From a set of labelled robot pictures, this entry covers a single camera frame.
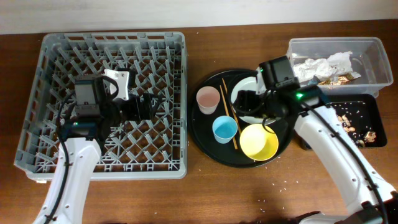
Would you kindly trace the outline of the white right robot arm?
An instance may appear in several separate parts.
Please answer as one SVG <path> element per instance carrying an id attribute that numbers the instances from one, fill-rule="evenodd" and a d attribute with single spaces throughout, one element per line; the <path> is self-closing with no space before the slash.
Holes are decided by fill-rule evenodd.
<path id="1" fill-rule="evenodd" d="M 281 116 L 315 151 L 349 212 L 341 217 L 315 211 L 291 223 L 397 223 L 397 190 L 362 155 L 319 87 L 268 89 L 263 94 L 240 90 L 234 107 L 241 114 L 261 111 L 272 118 L 282 108 Z"/>

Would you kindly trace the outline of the pink cup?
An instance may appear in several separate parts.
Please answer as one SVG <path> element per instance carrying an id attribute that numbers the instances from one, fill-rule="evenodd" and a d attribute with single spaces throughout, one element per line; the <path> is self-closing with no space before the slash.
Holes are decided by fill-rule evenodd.
<path id="1" fill-rule="evenodd" d="M 212 114 L 220 102 L 220 93 L 212 86 L 204 86 L 198 90 L 196 100 L 203 114 Z"/>

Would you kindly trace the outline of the blue cup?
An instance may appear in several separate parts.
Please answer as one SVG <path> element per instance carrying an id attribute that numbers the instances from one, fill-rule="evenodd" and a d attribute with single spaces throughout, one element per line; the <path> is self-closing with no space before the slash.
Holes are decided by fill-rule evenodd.
<path id="1" fill-rule="evenodd" d="M 215 140 L 220 143 L 220 144 L 226 144 L 230 142 L 231 135 L 230 135 L 230 129 L 228 127 L 228 121 L 226 120 L 226 116 L 220 116 L 216 118 L 212 124 L 212 131 L 213 135 L 215 137 Z M 238 127 L 237 124 L 235 124 L 235 128 L 237 129 L 236 133 L 238 132 Z"/>

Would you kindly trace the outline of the yellow bowl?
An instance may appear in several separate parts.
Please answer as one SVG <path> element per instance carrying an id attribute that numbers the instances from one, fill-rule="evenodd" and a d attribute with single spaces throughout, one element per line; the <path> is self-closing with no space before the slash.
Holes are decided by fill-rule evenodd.
<path id="1" fill-rule="evenodd" d="M 279 139 L 270 127 L 251 124 L 243 129 L 239 137 L 239 145 L 248 158 L 266 161 L 276 155 Z"/>

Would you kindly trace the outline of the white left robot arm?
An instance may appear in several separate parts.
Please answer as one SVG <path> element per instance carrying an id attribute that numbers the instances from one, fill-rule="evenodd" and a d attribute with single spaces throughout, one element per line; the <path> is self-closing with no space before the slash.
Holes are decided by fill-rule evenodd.
<path id="1" fill-rule="evenodd" d="M 86 195 L 94 169 L 104 153 L 104 144 L 113 138 L 111 128 L 125 121 L 152 119 L 161 96 L 146 93 L 124 101 L 105 96 L 89 105 L 86 116 L 71 116 L 79 103 L 70 103 L 72 91 L 62 101 L 66 114 L 58 113 L 59 157 L 55 173 L 35 223 L 81 223 Z"/>

